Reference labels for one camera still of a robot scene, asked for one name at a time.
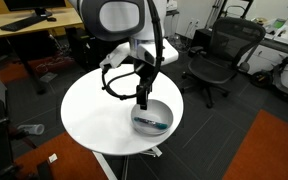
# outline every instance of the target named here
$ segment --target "black chair backrest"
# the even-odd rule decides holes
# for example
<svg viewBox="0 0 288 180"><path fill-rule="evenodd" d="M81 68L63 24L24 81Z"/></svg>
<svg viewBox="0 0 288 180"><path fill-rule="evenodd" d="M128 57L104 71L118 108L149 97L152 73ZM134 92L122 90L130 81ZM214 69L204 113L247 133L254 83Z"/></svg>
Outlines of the black chair backrest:
<svg viewBox="0 0 288 180"><path fill-rule="evenodd" d="M229 61L235 69L241 57L259 44L265 36L265 29L248 20L221 18L214 23L209 54Z"/></svg>

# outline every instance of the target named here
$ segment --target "chair armrest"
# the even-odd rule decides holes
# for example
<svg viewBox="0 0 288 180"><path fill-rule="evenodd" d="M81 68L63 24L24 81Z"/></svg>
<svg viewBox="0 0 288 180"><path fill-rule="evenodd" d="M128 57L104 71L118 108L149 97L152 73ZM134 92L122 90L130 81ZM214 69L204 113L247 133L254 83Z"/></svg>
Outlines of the chair armrest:
<svg viewBox="0 0 288 180"><path fill-rule="evenodd" d="M203 52L205 53L204 48L202 46L194 46L194 47L191 47L191 49L189 50L188 56L192 58L196 54L204 54Z"/></svg>

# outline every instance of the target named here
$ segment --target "wooden desk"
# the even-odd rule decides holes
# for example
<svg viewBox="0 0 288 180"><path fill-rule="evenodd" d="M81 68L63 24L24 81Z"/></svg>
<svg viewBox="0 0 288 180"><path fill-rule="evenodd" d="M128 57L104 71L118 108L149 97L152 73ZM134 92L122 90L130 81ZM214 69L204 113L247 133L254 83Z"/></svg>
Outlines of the wooden desk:
<svg viewBox="0 0 288 180"><path fill-rule="evenodd" d="M57 160L50 164L54 180L106 180L108 179L92 151L77 144L63 133L15 160L23 165L19 179L29 173L37 173L37 165L48 160L53 153Z"/></svg>
<svg viewBox="0 0 288 180"><path fill-rule="evenodd" d="M48 22L42 21L27 28L21 29L16 32L3 31L0 29L0 37L14 36L18 34L25 34L30 32L36 32L41 30L53 29L64 26L78 25L82 24L80 16L77 14L74 8L57 8L53 10L48 10L53 13L52 17L55 17L57 21ZM25 19L32 16L30 12L19 12L19 13L9 13L0 14L0 26Z"/></svg>

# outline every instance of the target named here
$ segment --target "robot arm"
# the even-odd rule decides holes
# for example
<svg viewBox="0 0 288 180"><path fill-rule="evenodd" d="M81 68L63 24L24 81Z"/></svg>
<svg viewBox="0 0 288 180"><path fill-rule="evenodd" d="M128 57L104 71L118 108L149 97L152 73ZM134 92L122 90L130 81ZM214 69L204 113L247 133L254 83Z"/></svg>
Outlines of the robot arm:
<svg viewBox="0 0 288 180"><path fill-rule="evenodd" d="M178 52L163 40L167 0L69 1L95 37L104 41L129 38L129 43L119 45L100 63L103 89L121 100L136 97L138 104L145 109L147 96L160 66L178 58ZM109 87L110 83L106 84L104 76L110 68L118 67L127 56L135 59L134 73L141 77L141 81L136 94L118 95Z"/></svg>

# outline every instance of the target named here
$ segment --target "black cable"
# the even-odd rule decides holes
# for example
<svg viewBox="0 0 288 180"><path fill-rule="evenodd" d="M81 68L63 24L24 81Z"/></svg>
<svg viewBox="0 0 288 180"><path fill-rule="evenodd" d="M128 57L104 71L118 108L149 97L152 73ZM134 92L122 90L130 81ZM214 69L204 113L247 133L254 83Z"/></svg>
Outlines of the black cable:
<svg viewBox="0 0 288 180"><path fill-rule="evenodd" d="M117 93L115 93L110 88L109 84L106 84L106 82L105 82L105 74L108 72L109 67L108 66L104 67L104 69L102 71L102 82L104 85L104 87L102 89L106 90L110 95L117 97L117 98L120 98L121 100L129 99L129 98L135 98L135 97L138 97L138 96L142 95L143 93L145 93L147 91L147 89L152 86L154 80L156 79L156 77L160 71L162 61L164 60L164 58L163 58L163 36L162 36L162 28L161 28L161 24L160 24L160 18L159 18L159 15L158 15L158 12L157 12L157 9L156 9L154 2L152 0L147 0L147 3L149 6L151 18L152 18L155 47L156 47L156 61L155 61L155 68L154 68L153 75L151 76L149 81L144 85L144 87L141 88L141 90L138 91L137 93L135 93L133 95L118 95Z"/></svg>

